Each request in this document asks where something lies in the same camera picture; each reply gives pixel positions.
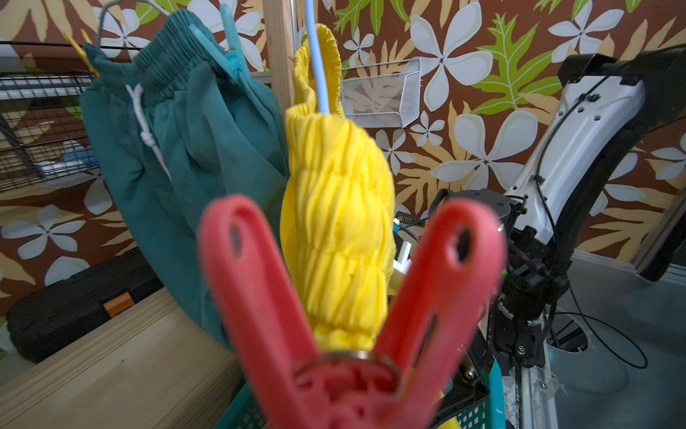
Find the yellow shorts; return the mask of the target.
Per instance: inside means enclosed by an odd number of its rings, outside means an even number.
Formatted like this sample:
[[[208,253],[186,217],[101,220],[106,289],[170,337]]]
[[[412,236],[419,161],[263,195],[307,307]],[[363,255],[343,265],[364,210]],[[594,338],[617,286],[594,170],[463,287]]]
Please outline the yellow shorts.
[[[323,350],[371,350],[388,314],[395,191],[375,140],[345,117],[341,60],[317,26],[330,114],[317,106],[309,45],[294,56],[295,101],[285,114],[290,177],[280,242],[291,282]]]

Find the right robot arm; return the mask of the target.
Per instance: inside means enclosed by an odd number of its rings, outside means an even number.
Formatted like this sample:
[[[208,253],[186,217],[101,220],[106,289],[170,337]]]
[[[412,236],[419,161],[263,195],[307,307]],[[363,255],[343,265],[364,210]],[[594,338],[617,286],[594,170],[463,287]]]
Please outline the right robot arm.
[[[482,185],[464,192],[499,215],[508,240],[487,337],[508,369],[543,366],[583,221],[630,151],[646,134],[676,122],[685,107],[684,45],[628,61],[572,55],[558,76],[560,103],[514,183],[501,194]]]

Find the green shorts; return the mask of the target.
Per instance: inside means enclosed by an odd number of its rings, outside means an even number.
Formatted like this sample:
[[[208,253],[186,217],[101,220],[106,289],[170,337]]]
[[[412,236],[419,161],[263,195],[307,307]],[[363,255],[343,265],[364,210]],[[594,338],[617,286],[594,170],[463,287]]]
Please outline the green shorts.
[[[190,10],[172,14],[128,64],[94,45],[85,52],[99,75],[80,105],[105,184],[171,296],[229,347],[198,264],[198,225],[213,200],[241,194],[279,230],[289,166],[277,98],[221,68],[220,46]]]

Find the blue clothespin on green shorts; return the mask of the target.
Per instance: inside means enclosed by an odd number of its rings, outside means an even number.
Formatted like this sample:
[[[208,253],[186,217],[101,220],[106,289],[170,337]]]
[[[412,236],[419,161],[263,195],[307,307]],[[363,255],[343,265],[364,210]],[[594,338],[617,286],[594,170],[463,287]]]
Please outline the blue clothespin on green shorts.
[[[219,8],[215,8],[210,1],[190,1],[188,4],[189,12],[196,14],[200,20],[208,18],[210,12],[217,13],[220,29],[224,33],[223,43],[216,42],[215,30],[209,30],[206,34],[196,24],[190,24],[189,30],[203,50],[235,83],[239,83],[240,77],[246,80],[251,78],[234,20],[237,6],[237,1],[220,1]]]

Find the black mesh basket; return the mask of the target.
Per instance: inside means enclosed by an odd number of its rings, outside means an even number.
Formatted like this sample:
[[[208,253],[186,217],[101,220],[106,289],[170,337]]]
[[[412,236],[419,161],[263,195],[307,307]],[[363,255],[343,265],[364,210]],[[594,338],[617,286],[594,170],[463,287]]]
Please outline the black mesh basket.
[[[90,172],[98,167],[82,121],[80,96],[94,80],[85,65],[48,58],[38,66],[32,53],[61,44],[1,41],[1,190]]]

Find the black tool case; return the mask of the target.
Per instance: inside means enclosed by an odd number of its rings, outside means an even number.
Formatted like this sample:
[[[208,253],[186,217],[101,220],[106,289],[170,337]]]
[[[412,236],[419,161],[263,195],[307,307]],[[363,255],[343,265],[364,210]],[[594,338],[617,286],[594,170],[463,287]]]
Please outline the black tool case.
[[[10,340],[20,356],[38,363],[162,287],[134,248],[16,302],[7,313]]]

